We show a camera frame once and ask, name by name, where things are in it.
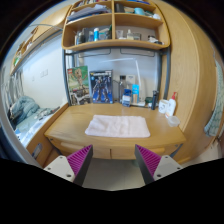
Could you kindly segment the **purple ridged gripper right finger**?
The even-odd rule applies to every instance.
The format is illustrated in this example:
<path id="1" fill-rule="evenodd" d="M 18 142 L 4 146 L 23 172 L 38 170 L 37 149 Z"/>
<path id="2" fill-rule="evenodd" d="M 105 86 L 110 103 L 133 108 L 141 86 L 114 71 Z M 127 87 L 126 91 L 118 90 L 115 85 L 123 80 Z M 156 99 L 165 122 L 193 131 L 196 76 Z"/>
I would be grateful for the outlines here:
<path id="1" fill-rule="evenodd" d="M 182 166 L 169 155 L 159 156 L 140 145 L 135 145 L 135 156 L 146 184 L 182 169 Z"/>

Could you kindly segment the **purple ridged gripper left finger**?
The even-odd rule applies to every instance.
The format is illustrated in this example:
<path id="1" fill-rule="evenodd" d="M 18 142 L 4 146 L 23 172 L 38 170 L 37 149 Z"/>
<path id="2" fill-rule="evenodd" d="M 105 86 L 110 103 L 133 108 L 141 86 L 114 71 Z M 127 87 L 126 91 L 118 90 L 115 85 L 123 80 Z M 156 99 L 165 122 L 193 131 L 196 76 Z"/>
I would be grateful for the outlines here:
<path id="1" fill-rule="evenodd" d="M 93 146 L 86 146 L 69 156 L 58 156 L 44 168 L 56 176 L 82 186 L 93 156 Z"/>

